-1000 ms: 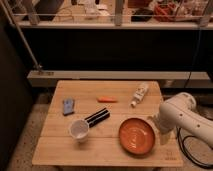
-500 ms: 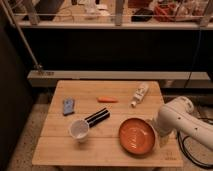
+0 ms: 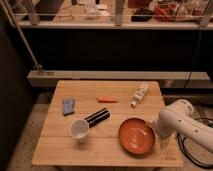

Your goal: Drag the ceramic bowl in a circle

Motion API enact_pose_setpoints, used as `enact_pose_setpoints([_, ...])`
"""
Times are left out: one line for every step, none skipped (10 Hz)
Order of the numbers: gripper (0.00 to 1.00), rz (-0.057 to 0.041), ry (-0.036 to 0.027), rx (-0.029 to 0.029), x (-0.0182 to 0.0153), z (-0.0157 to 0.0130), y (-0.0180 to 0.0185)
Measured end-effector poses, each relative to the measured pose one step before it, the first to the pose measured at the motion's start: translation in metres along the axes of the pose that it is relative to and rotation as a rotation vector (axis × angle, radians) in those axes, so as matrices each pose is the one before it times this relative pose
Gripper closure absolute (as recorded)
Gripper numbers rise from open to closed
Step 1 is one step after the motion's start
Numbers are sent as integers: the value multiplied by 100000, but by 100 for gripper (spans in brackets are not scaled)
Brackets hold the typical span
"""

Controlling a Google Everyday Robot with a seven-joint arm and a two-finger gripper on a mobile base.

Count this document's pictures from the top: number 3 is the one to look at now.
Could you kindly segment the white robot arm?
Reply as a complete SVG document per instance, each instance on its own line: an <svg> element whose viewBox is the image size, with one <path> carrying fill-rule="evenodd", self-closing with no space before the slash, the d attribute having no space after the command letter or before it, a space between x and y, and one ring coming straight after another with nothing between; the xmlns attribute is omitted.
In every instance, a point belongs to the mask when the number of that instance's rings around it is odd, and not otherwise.
<svg viewBox="0 0 213 171"><path fill-rule="evenodd" d="M213 153L213 128L191 118L193 113L194 107L189 101L176 100L160 110L152 122L153 129L160 139L179 132Z"/></svg>

